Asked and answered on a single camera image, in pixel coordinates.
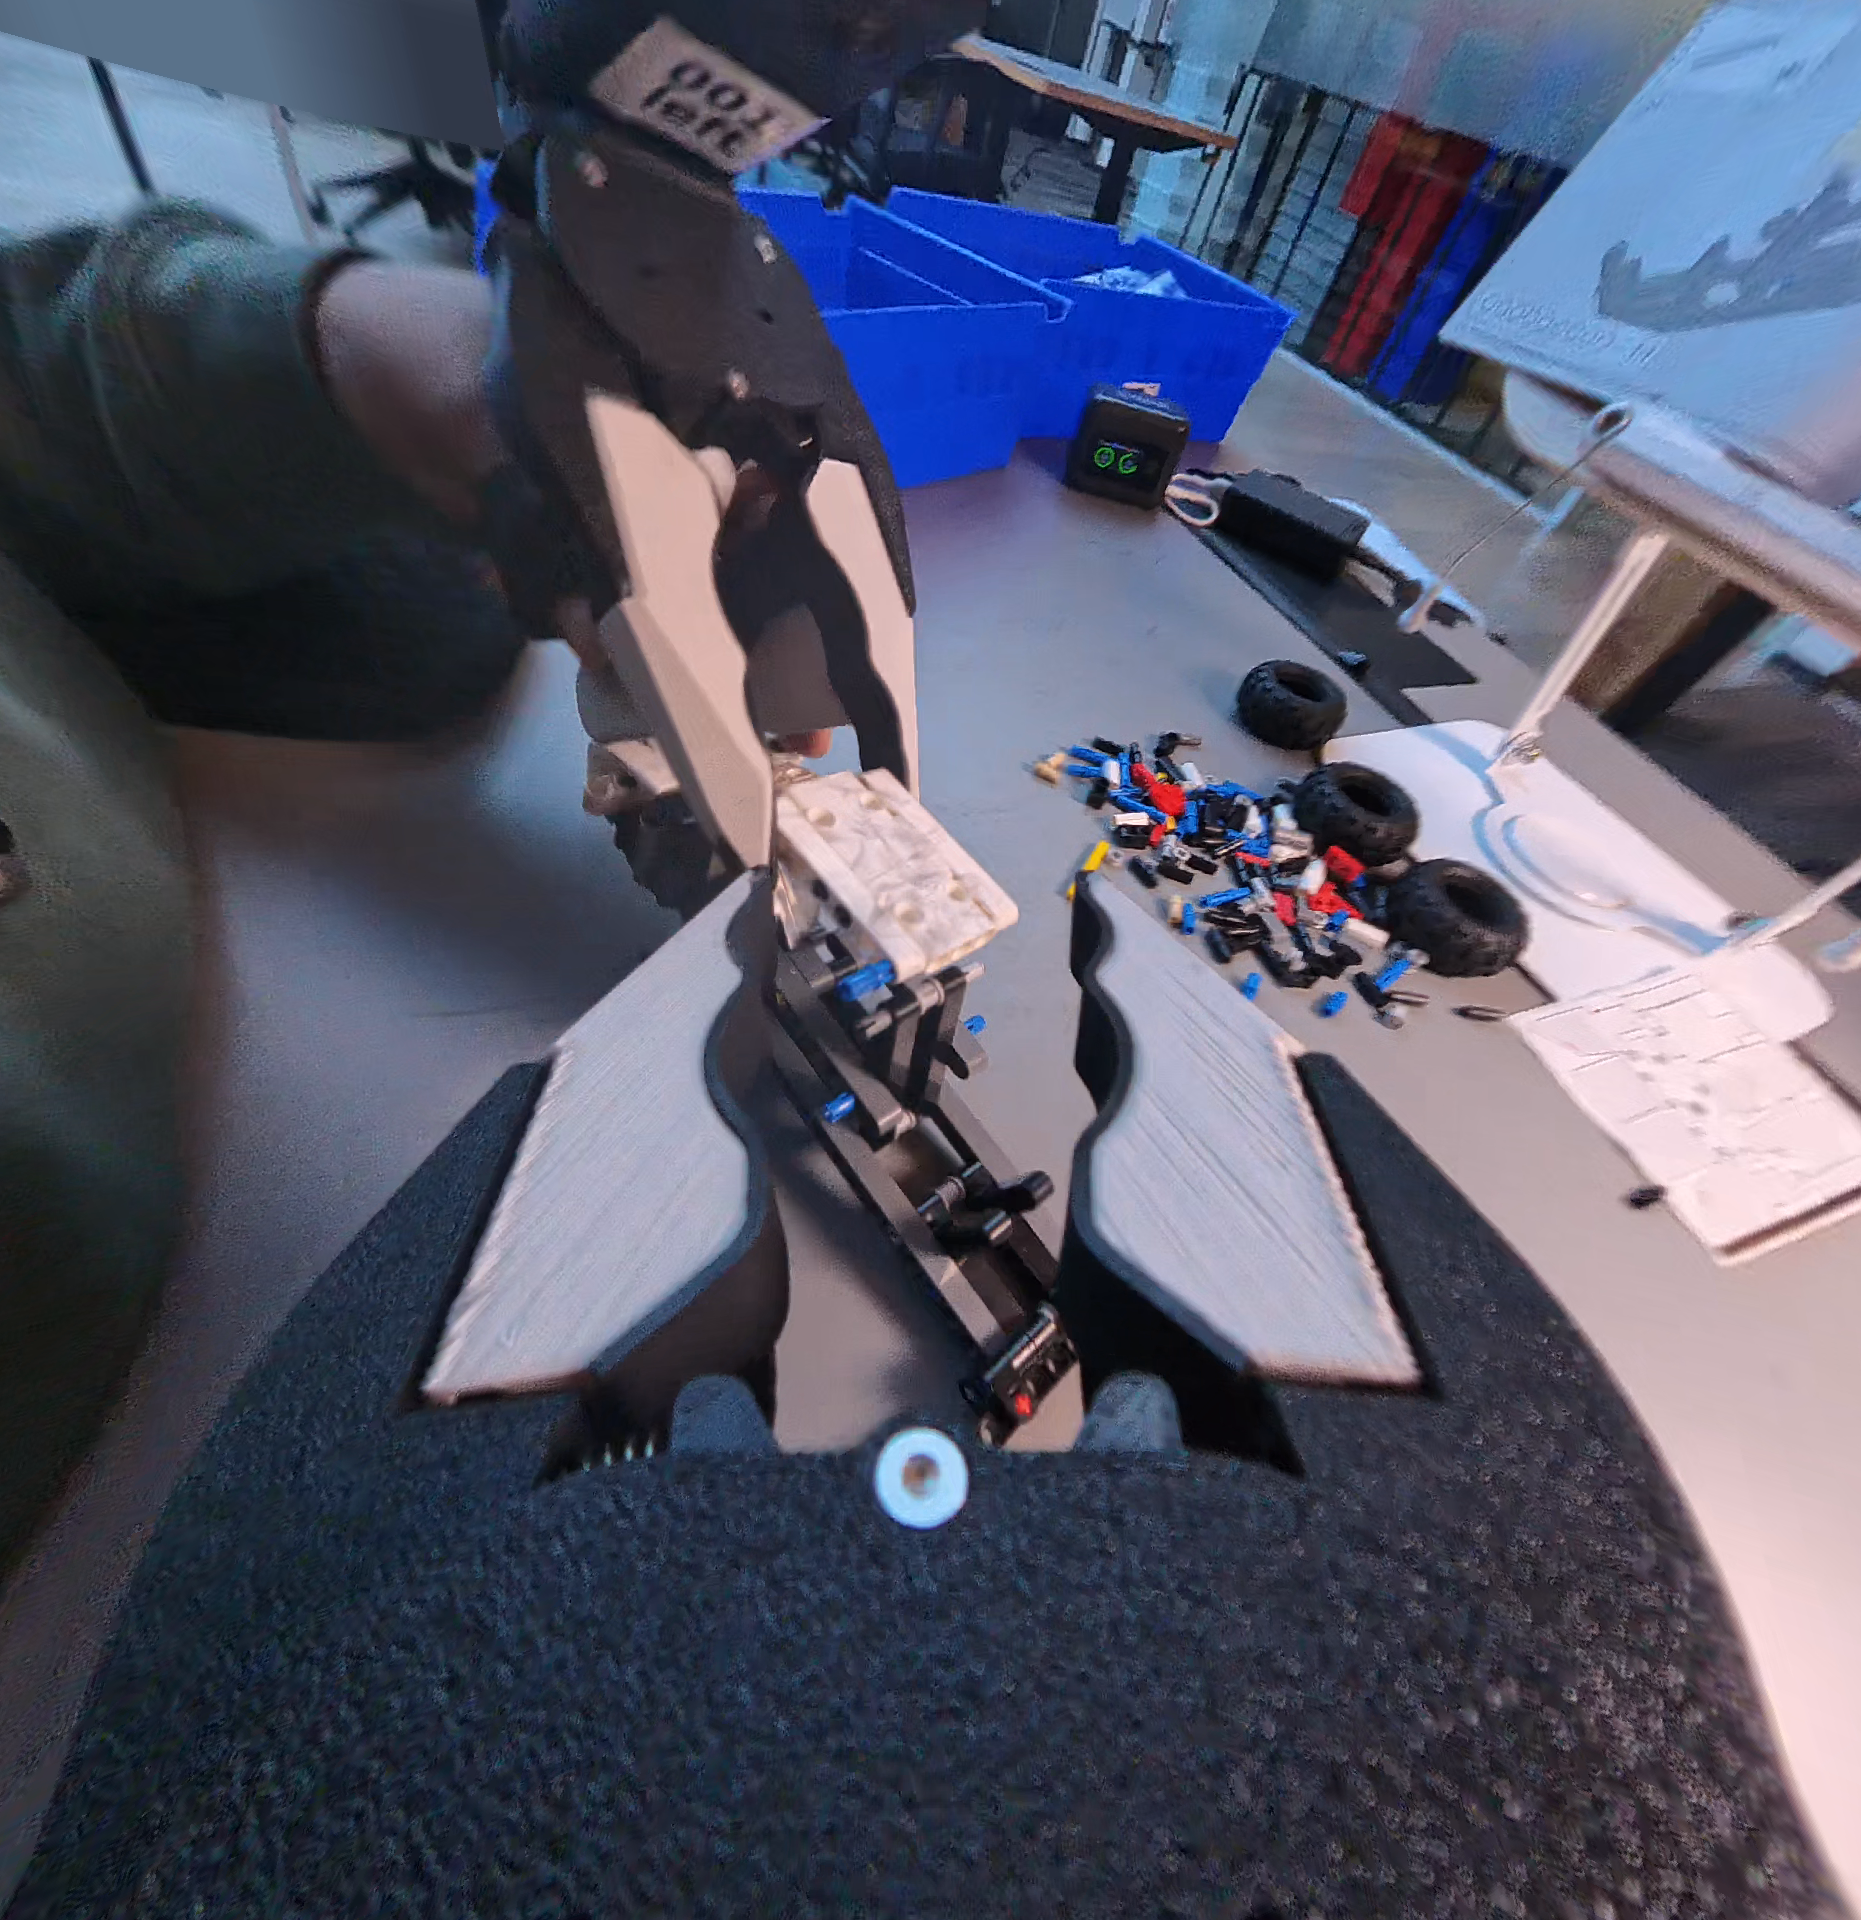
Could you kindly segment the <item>person's green sweatshirt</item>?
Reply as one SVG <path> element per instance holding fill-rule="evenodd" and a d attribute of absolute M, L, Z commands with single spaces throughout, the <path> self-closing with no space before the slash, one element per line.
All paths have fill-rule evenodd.
<path fill-rule="evenodd" d="M 189 844 L 162 733 L 0 553 L 0 1586 L 114 1405 L 183 1215 Z"/>

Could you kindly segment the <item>black toy tire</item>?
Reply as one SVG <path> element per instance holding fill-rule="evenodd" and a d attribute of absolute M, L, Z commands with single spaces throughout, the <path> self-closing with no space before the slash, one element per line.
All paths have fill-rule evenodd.
<path fill-rule="evenodd" d="M 1486 980 L 1518 966 L 1532 925 L 1515 894 L 1491 873 L 1451 859 L 1407 868 L 1386 890 L 1386 925 L 1430 974 Z"/>
<path fill-rule="evenodd" d="M 1319 854 L 1346 852 L 1365 869 L 1406 859 L 1421 832 L 1414 796 L 1352 761 L 1327 761 L 1296 781 L 1291 810 Z"/>
<path fill-rule="evenodd" d="M 1234 692 L 1234 719 L 1279 751 L 1321 751 L 1348 714 L 1350 703 L 1336 681 L 1296 659 L 1260 661 Z"/>

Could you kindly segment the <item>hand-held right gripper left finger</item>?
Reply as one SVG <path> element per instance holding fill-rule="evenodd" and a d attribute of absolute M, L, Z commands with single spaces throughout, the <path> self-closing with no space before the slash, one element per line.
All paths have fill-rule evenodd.
<path fill-rule="evenodd" d="M 775 879 L 746 873 L 550 1043 L 456 1286 L 428 1405 L 626 1362 L 767 1240 L 746 1099 L 765 1053 Z"/>

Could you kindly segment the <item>white sticker sheet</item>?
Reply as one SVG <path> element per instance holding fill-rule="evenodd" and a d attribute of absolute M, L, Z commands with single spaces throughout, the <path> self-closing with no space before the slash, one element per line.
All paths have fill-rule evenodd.
<path fill-rule="evenodd" d="M 1763 1259 L 1861 1213 L 1861 1108 L 1702 970 L 1510 1022 L 1714 1263 Z"/>

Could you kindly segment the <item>black device green display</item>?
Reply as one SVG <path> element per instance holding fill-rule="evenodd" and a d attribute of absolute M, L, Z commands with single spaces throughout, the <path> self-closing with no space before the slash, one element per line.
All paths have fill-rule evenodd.
<path fill-rule="evenodd" d="M 1142 386 L 1095 384 L 1078 421 L 1061 484 L 1151 514 L 1164 501 L 1185 447 L 1183 406 Z"/>

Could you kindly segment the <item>pile of small brick parts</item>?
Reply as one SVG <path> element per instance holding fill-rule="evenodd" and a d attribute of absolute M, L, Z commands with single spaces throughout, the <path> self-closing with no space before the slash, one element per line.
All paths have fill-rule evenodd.
<path fill-rule="evenodd" d="M 1430 969 L 1393 943 L 1382 896 L 1414 850 L 1370 869 L 1346 852 L 1324 856 L 1291 810 L 1313 769 L 1257 787 L 1205 771 L 1200 748 L 1189 733 L 1092 733 L 1027 769 L 1087 807 L 1092 844 L 1112 844 L 1099 872 L 1142 890 L 1160 925 L 1237 970 L 1243 997 L 1274 984 L 1310 995 L 1319 1018 L 1358 1004 L 1399 1029 L 1427 1004 L 1419 978 Z"/>

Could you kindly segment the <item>dark standing table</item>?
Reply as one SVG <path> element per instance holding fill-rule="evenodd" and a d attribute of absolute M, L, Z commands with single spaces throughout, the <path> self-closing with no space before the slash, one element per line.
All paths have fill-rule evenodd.
<path fill-rule="evenodd" d="M 1012 50 L 985 36 L 960 36 L 951 52 L 992 68 L 1022 93 L 1066 108 L 1092 135 L 1110 141 L 1110 156 L 1102 169 L 1090 214 L 1099 226 L 1115 228 L 1121 221 L 1137 154 L 1198 153 L 1205 156 L 1205 164 L 1212 164 L 1240 146 L 1240 135 L 1225 125 L 1183 117 L 1154 102 L 1121 93 L 1115 85 L 1095 79 L 1079 68 Z"/>

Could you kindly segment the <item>grey desk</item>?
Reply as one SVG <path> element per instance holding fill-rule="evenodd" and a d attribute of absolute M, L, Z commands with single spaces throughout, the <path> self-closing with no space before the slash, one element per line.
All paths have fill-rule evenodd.
<path fill-rule="evenodd" d="M 907 498 L 924 801 L 1016 896 L 982 980 L 975 1103 L 1066 1174 L 1061 885 L 1087 810 L 1027 761 L 1185 727 L 1219 771 L 1277 758 L 1229 720 L 1291 626 L 1164 518 L 1083 500 L 1058 445 Z M 581 813 L 572 670 L 524 661 L 441 749 L 179 734 L 201 912 L 189 1033 L 190 1215 L 125 1403 L 0 1601 L 0 1913 L 163 1498 L 304 1289 L 509 1066 L 655 947 L 665 917 Z M 1861 1915 L 1861 1215 L 1726 1270 L 1495 1022 L 1403 1033 L 1292 995 L 1579 1323 L 1680 1481 L 1731 1593 L 1803 1812 Z"/>

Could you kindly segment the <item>brick truck chassis model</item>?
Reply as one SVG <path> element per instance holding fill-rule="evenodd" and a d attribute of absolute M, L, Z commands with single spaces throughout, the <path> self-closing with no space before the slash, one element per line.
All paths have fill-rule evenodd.
<path fill-rule="evenodd" d="M 1078 1362 L 1037 1220 L 1055 1181 L 970 1102 L 966 997 L 1018 910 L 892 775 L 789 762 L 775 799 L 782 1084 L 962 1340 L 962 1405 L 1000 1452 Z"/>

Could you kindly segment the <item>instruction booklet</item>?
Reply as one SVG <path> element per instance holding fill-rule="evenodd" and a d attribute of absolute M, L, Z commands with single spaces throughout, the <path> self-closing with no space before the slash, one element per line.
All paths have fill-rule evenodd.
<path fill-rule="evenodd" d="M 1859 501 L 1861 3 L 1702 15 L 1440 339 Z"/>

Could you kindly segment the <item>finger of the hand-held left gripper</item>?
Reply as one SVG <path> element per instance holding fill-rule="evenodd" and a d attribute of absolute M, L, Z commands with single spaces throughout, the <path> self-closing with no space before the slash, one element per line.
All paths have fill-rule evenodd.
<path fill-rule="evenodd" d="M 606 615 L 608 659 L 711 842 L 741 869 L 767 868 L 769 749 L 715 580 L 736 465 L 720 447 L 680 445 L 629 397 L 588 393 L 584 421 L 629 577 Z"/>
<path fill-rule="evenodd" d="M 862 769 L 921 793 L 915 631 L 861 469 L 820 461 L 804 494 L 815 550 L 801 571 L 825 678 Z"/>

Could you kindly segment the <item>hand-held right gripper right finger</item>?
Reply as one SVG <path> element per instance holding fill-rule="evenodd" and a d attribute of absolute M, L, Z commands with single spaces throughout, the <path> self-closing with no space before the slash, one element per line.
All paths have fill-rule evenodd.
<path fill-rule="evenodd" d="M 1105 876 L 1071 902 L 1071 1242 L 1237 1377 L 1423 1372 L 1302 1078 L 1302 1043 Z"/>

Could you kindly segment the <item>white book stand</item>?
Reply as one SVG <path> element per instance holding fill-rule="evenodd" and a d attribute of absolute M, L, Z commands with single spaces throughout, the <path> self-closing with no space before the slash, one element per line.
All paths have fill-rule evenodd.
<path fill-rule="evenodd" d="M 1348 734 L 1330 761 L 1401 785 L 1423 859 L 1481 868 L 1530 917 L 1530 978 L 1556 999 L 1620 993 L 1702 969 L 1775 1041 L 1835 1015 L 1825 975 L 1782 943 L 1861 882 L 1861 859 L 1803 901 L 1731 926 L 1731 902 L 1544 754 L 1544 725 L 1670 541 L 1782 613 L 1861 646 L 1861 518 L 1806 498 L 1699 426 L 1652 404 L 1596 404 L 1510 372 L 1505 414 L 1522 448 L 1636 522 L 1564 651 L 1505 727 L 1430 720 Z"/>

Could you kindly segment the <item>black power adapter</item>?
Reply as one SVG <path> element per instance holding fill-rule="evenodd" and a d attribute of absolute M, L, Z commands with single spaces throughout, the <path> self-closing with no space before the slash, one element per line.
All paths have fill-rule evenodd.
<path fill-rule="evenodd" d="M 1267 563 L 1330 586 L 1361 555 L 1372 518 L 1306 489 L 1292 475 L 1250 469 L 1217 496 L 1212 532 Z"/>

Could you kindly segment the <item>person's left hand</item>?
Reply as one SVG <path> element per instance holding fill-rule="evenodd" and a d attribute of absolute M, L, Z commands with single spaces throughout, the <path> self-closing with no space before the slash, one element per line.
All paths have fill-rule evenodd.
<path fill-rule="evenodd" d="M 489 282 L 472 273 L 351 256 L 315 302 L 331 406 L 439 520 L 476 541 L 534 640 L 605 668 L 581 528 L 492 368 Z"/>

